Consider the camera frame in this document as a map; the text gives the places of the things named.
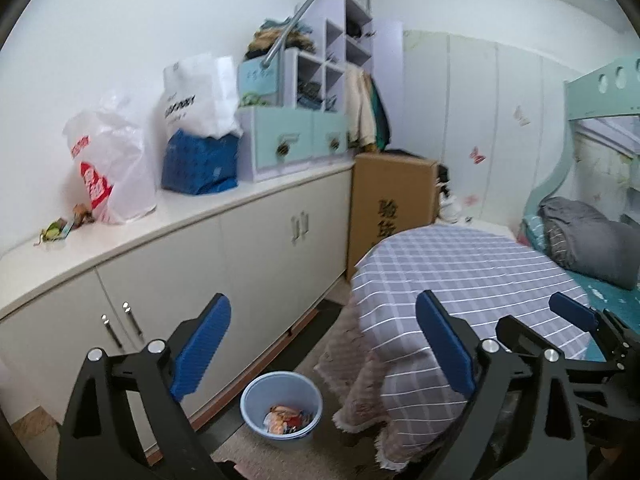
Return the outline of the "blue star gift bag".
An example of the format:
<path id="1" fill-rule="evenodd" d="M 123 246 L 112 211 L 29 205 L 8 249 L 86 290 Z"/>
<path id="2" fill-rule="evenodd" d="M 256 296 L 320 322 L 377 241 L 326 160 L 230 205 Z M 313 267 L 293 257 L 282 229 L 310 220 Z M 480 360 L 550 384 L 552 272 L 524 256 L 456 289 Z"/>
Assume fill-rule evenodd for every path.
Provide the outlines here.
<path id="1" fill-rule="evenodd" d="M 233 133 L 220 139 L 178 130 L 169 139 L 160 184 L 186 195 L 217 194 L 238 186 L 238 146 Z"/>

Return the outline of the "light blue trash bin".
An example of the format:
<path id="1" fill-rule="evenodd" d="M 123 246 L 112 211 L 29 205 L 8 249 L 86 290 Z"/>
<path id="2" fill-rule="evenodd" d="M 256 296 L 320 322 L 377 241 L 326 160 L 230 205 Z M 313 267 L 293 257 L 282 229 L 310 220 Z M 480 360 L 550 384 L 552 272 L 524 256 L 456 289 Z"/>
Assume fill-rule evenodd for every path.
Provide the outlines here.
<path id="1" fill-rule="evenodd" d="M 254 434 L 276 448 L 292 451 L 311 442 L 322 417 L 323 398 L 309 378 L 271 372 L 244 389 L 240 410 Z"/>

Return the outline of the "mint bunk bed frame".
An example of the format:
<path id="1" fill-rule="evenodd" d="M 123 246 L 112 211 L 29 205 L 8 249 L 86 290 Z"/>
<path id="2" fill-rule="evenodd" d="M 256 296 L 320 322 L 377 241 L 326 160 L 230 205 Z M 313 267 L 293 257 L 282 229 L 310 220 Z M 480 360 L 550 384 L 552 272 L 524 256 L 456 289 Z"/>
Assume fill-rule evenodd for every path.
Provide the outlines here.
<path id="1" fill-rule="evenodd" d="M 560 159 L 529 194 L 518 239 L 541 238 L 533 219 L 542 200 L 580 200 L 609 219 L 639 226 L 639 55 L 567 81 L 563 88 L 564 136 Z"/>

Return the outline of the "white wardrobe with butterflies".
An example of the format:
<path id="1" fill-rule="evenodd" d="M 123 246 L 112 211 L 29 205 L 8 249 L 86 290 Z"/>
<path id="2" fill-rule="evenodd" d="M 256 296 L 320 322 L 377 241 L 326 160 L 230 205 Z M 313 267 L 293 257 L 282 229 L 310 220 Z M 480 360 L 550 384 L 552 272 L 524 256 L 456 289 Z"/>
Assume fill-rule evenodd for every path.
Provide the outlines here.
<path id="1" fill-rule="evenodd" d="M 572 70 L 537 53 L 443 32 L 404 33 L 398 148 L 436 159 L 465 216 L 520 227 L 560 160 Z"/>

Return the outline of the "grey folded blanket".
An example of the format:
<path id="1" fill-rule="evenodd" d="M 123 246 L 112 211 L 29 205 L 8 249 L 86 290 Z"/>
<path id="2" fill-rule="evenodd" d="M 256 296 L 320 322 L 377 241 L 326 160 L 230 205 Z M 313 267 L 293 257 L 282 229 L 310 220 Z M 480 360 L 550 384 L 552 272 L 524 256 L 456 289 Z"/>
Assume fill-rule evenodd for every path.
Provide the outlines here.
<path id="1" fill-rule="evenodd" d="M 548 197 L 539 205 L 546 254 L 562 268 L 622 289 L 639 277 L 639 230 L 608 220 L 579 200 Z"/>

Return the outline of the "grey checkered bed sheet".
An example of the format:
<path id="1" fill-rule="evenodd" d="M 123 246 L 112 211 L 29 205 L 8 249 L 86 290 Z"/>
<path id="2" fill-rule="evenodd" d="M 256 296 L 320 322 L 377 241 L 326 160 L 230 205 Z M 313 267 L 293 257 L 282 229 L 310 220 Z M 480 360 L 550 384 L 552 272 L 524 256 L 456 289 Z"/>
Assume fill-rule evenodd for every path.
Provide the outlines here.
<path id="1" fill-rule="evenodd" d="M 463 226 L 426 226 L 383 240 L 358 263 L 352 296 L 361 333 L 386 366 L 381 400 L 403 450 L 433 441 L 465 404 L 416 322 L 424 290 L 482 339 L 495 337 L 500 318 L 512 315 L 567 358 L 585 359 L 590 336 L 554 314 L 548 301 L 555 292 L 579 302 L 587 295 L 547 256 Z"/>

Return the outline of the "beige hanging jacket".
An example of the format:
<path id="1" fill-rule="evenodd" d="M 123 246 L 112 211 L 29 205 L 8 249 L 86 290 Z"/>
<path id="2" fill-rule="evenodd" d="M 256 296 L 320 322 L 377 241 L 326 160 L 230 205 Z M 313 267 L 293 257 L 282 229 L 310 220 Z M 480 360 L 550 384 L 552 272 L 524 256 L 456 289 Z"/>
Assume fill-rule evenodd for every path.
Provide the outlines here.
<path id="1" fill-rule="evenodd" d="M 390 122 L 370 74 L 360 66 L 345 67 L 345 114 L 349 146 L 381 153 L 390 144 Z"/>

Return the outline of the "small green toy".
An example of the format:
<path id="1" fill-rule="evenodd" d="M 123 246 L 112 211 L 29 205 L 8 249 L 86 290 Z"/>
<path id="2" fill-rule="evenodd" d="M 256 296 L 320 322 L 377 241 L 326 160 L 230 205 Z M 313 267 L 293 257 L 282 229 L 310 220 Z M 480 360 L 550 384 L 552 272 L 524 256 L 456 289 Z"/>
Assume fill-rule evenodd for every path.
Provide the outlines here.
<path id="1" fill-rule="evenodd" d="M 65 240 L 68 234 L 74 229 L 73 220 L 66 220 L 64 218 L 58 218 L 51 222 L 46 228 L 42 229 L 38 235 L 38 240 L 35 242 L 35 246 L 43 243 L 57 242 L 58 240 Z"/>

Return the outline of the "white low cabinet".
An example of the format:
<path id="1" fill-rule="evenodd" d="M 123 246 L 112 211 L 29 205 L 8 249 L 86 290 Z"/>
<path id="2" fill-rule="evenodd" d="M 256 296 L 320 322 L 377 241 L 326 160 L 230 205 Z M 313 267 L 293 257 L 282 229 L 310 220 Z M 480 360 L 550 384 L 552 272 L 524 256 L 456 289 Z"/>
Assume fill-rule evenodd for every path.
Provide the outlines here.
<path id="1" fill-rule="evenodd" d="M 351 189 L 352 167 L 334 162 L 218 195 L 165 192 L 138 221 L 16 248 L 1 260 L 2 361 L 62 420 L 89 350 L 142 350 L 223 294 L 228 332 L 182 400 L 201 427 L 299 333 L 345 272 Z"/>

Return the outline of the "brown cardboard box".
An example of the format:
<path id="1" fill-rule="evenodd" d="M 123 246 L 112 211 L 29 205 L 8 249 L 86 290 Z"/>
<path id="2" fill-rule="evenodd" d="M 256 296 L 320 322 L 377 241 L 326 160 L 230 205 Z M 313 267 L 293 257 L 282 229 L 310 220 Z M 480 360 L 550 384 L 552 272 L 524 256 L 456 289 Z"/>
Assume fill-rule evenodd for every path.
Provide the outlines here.
<path id="1" fill-rule="evenodd" d="M 435 222 L 438 162 L 420 157 L 362 153 L 352 172 L 346 275 L 374 246 L 402 231 Z"/>

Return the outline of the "white red plastic bag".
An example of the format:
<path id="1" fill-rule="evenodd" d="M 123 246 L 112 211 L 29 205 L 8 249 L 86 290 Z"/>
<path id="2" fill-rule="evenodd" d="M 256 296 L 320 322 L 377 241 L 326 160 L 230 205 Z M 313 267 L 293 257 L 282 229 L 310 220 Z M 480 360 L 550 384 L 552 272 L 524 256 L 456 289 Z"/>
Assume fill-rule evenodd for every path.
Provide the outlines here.
<path id="1" fill-rule="evenodd" d="M 94 220 L 126 224 L 156 208 L 156 182 L 145 132 L 130 118 L 130 99 L 107 93 L 96 106 L 70 118 L 63 136 Z"/>

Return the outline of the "white printed plastic bag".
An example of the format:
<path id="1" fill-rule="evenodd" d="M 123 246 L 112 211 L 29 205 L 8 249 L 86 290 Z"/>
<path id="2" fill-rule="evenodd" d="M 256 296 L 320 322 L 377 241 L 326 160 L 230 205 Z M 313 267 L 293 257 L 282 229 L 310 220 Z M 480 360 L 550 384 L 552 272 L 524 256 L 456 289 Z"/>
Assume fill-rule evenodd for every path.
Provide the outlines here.
<path id="1" fill-rule="evenodd" d="M 163 118 L 168 139 L 178 131 L 220 140 L 243 133 L 236 66 L 232 56 L 210 52 L 184 58 L 164 68 Z"/>

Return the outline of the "trash pile in bin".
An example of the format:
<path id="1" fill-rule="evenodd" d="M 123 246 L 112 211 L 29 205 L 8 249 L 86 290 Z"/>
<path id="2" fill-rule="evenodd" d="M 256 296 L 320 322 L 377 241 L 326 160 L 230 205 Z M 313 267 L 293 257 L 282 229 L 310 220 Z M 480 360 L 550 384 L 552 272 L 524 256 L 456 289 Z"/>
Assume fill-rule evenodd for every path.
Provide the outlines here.
<path id="1" fill-rule="evenodd" d="M 314 415 L 309 412 L 290 408 L 289 406 L 275 405 L 266 414 L 264 427 L 270 434 L 283 436 L 284 434 L 294 434 L 294 432 L 304 429 L 313 419 Z"/>

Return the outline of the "mint drawer shelf unit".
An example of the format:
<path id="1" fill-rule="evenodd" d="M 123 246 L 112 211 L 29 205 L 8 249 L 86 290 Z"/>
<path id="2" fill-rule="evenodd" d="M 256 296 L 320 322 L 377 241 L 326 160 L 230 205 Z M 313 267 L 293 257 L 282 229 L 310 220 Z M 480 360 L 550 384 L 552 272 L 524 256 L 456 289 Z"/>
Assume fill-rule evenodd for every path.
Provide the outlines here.
<path id="1" fill-rule="evenodd" d="M 386 138 L 402 129 L 402 25 L 373 15 L 370 0 L 314 0 L 281 40 L 283 26 L 261 30 L 259 47 L 239 68 L 238 171 L 262 181 L 347 158 L 347 109 L 359 68 L 386 117 Z"/>

